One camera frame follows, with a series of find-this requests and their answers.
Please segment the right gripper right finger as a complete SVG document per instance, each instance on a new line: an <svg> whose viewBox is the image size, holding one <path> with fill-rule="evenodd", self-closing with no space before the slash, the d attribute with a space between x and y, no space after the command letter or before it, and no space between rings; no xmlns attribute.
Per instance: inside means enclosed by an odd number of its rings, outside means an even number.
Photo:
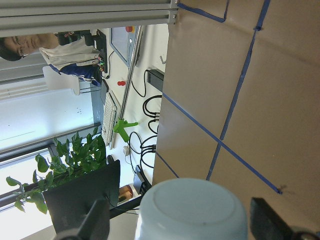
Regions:
<svg viewBox="0 0 320 240"><path fill-rule="evenodd" d="M260 197L250 202L250 231L255 240L299 240L300 235Z"/></svg>

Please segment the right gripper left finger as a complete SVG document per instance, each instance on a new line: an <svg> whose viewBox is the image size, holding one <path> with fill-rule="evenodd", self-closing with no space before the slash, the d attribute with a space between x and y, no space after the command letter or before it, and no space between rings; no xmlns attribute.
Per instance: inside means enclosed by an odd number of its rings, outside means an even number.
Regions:
<svg viewBox="0 0 320 240"><path fill-rule="evenodd" d="M106 199L94 202L79 228L57 233L54 240L107 240L110 233L110 207Z"/></svg>

